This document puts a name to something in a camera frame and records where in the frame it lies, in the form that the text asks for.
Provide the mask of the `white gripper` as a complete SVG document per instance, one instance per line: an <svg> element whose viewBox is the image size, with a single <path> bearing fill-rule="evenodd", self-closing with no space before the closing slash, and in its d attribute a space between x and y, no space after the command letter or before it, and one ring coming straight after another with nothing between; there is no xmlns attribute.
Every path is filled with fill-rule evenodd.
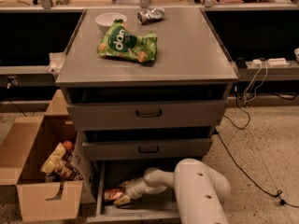
<svg viewBox="0 0 299 224"><path fill-rule="evenodd" d="M155 195L164 192L167 189L165 185L157 187L150 186L143 177L134 178L130 181L124 181L119 187L125 188L125 194L120 196L113 204L116 206L126 205L132 200L139 199L144 194Z"/></svg>

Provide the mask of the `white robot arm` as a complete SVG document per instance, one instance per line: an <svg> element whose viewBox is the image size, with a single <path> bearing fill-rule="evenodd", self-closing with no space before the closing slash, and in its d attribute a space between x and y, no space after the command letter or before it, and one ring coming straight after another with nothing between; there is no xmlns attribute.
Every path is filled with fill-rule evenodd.
<svg viewBox="0 0 299 224"><path fill-rule="evenodd" d="M181 224L229 224L221 206L231 194L228 180L196 159L180 161L173 172L151 167L142 177L122 185L124 193L113 203L116 206L170 188L176 195Z"/></svg>

